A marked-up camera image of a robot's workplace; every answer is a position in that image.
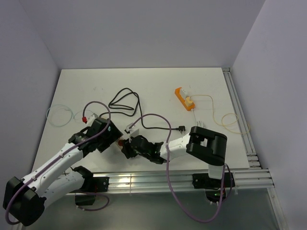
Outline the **beige red power strip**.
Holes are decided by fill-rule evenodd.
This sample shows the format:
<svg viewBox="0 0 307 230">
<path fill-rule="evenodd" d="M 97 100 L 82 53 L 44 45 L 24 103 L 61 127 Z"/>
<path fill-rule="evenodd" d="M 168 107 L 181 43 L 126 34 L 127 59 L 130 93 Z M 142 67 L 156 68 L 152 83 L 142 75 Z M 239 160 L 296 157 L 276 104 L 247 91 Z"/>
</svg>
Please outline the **beige red power strip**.
<svg viewBox="0 0 307 230">
<path fill-rule="evenodd" d="M 124 145 L 124 139 L 119 138 L 118 140 L 115 141 L 116 146 L 122 150 L 123 149 L 123 145 Z"/>
</svg>

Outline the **tan yellow charger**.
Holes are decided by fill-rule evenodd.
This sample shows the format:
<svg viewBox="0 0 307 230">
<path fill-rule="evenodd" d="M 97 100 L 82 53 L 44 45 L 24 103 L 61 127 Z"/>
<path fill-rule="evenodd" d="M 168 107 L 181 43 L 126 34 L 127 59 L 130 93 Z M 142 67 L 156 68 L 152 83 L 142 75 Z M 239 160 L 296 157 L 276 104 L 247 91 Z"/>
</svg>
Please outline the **tan yellow charger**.
<svg viewBox="0 0 307 230">
<path fill-rule="evenodd" d="M 191 106 L 194 105 L 194 102 L 191 100 L 190 97 L 186 97 L 186 99 L 185 99 L 185 105 L 186 105 L 187 107 L 191 107 Z"/>
</svg>

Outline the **white dual usb charger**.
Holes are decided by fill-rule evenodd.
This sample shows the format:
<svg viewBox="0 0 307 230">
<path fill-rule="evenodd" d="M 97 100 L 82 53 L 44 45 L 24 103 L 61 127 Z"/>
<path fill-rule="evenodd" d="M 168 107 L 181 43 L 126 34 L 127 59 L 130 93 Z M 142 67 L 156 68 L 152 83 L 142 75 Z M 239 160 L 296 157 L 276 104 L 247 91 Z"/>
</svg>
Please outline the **white dual usb charger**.
<svg viewBox="0 0 307 230">
<path fill-rule="evenodd" d="M 183 98 L 183 100 L 185 100 L 186 97 L 189 96 L 188 93 L 187 93 L 187 91 L 184 90 L 183 88 L 180 88 L 180 89 L 179 89 L 179 94 L 180 94 L 180 96 Z"/>
</svg>

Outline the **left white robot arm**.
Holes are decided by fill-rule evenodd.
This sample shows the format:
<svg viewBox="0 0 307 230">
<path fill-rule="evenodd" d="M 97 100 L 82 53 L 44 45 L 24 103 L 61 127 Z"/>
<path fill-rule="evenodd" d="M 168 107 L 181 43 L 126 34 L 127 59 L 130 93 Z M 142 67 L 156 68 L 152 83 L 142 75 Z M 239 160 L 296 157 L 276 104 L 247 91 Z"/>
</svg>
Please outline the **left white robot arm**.
<svg viewBox="0 0 307 230">
<path fill-rule="evenodd" d="M 64 147 L 41 167 L 21 179 L 13 177 L 5 188 L 3 208 L 8 224 L 29 226 L 52 203 L 73 191 L 87 192 L 94 185 L 93 173 L 73 164 L 94 151 L 103 152 L 122 137 L 110 119 L 96 118 L 90 126 L 73 134 Z"/>
</svg>

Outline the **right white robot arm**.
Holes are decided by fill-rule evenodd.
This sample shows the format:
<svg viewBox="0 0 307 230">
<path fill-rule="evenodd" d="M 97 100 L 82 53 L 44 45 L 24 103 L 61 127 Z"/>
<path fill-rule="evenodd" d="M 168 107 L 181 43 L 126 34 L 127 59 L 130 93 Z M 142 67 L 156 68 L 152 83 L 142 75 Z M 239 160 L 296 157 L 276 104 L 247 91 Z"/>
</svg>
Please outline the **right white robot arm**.
<svg viewBox="0 0 307 230">
<path fill-rule="evenodd" d="M 118 141 L 127 159 L 141 156 L 155 164 L 164 164 L 189 154 L 208 164 L 208 183 L 217 187 L 224 181 L 227 136 L 200 126 L 193 126 L 183 137 L 170 142 L 149 142 L 136 127 L 126 128 L 130 136 Z"/>
</svg>

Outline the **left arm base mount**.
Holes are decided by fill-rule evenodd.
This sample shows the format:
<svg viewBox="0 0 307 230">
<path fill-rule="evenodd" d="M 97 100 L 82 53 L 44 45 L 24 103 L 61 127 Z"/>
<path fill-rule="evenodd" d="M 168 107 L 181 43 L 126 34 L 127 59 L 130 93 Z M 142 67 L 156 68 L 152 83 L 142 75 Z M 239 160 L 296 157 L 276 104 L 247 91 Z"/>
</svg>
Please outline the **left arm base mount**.
<svg viewBox="0 0 307 230">
<path fill-rule="evenodd" d="M 85 192 L 103 193 L 108 191 L 109 177 L 93 177 Z M 75 195 L 75 204 L 77 206 L 92 206 L 98 200 L 96 195 Z"/>
</svg>

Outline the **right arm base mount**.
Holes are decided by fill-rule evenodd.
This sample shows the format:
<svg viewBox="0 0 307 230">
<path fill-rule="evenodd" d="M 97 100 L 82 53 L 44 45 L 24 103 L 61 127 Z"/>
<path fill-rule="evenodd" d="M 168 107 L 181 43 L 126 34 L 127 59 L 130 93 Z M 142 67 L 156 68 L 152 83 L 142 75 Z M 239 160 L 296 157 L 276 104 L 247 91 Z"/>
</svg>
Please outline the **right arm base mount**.
<svg viewBox="0 0 307 230">
<path fill-rule="evenodd" d="M 210 202 L 219 202 L 221 180 L 210 178 L 208 173 L 195 173 L 192 175 L 192 179 L 194 189 L 204 189 Z M 224 174 L 222 201 L 226 200 L 227 195 L 230 194 L 235 185 L 233 174 L 226 172 Z"/>
</svg>

